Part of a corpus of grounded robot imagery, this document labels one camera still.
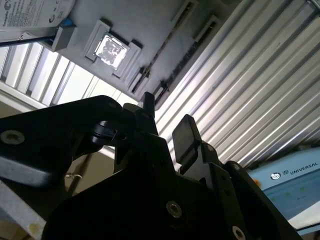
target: screw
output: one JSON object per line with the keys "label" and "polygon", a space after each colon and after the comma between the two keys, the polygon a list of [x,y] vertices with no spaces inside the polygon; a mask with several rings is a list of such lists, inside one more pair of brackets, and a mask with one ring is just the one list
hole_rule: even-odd
{"label": "screw", "polygon": [[237,226],[232,226],[232,232],[236,239],[238,240],[246,240],[246,236],[244,232]]}
{"label": "screw", "polygon": [[19,145],[25,141],[25,136],[16,130],[7,130],[0,134],[0,139],[5,144]]}
{"label": "screw", "polygon": [[237,164],[233,164],[235,170],[240,170],[240,167]]}
{"label": "screw", "polygon": [[211,145],[207,145],[210,152],[213,152],[215,149]]}
{"label": "screw", "polygon": [[180,218],[182,215],[181,207],[175,201],[168,201],[166,203],[166,210],[172,217],[176,219]]}
{"label": "screw", "polygon": [[117,105],[115,105],[115,104],[112,103],[112,102],[109,102],[108,105],[109,105],[110,107],[112,107],[113,109],[115,109],[115,108],[117,107]]}

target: corrugated metal panel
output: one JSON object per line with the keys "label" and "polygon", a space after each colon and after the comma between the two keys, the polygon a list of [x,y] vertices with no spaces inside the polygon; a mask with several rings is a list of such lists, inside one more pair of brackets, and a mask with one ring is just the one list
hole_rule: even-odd
{"label": "corrugated metal panel", "polygon": [[192,115],[222,162],[247,166],[320,137],[320,18],[304,0],[244,0],[156,113]]}

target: black mounting arm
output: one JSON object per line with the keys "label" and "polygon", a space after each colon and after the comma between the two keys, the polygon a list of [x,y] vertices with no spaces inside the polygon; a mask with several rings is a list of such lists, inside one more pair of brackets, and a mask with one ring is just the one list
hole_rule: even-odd
{"label": "black mounting arm", "polygon": [[189,115],[172,134],[176,172],[153,106],[150,93],[143,108],[99,96],[0,120],[2,141],[16,131],[0,144],[0,176],[33,187],[53,186],[81,155],[116,147],[115,174],[57,207],[44,240],[301,239],[240,165],[219,161]]}

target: bolt head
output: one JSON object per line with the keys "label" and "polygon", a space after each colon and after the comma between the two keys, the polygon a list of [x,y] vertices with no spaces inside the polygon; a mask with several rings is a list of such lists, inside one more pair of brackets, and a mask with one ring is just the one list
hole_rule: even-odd
{"label": "bolt head", "polygon": [[176,203],[175,201],[168,201],[166,203],[166,210],[168,211],[168,213],[174,217],[175,219],[178,219],[181,217],[182,215],[182,210],[181,207],[179,206],[178,203]]}
{"label": "bolt head", "polygon": [[25,141],[25,136],[16,130],[7,130],[0,134],[0,139],[5,144],[19,145]]}
{"label": "bolt head", "polygon": [[232,226],[232,232],[236,239],[246,240],[244,232],[238,226]]}

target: paper label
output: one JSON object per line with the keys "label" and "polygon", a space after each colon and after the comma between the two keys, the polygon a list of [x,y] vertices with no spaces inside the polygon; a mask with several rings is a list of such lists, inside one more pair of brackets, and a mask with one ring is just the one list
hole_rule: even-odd
{"label": "paper label", "polygon": [[74,0],[0,0],[0,29],[57,27],[73,3]]}

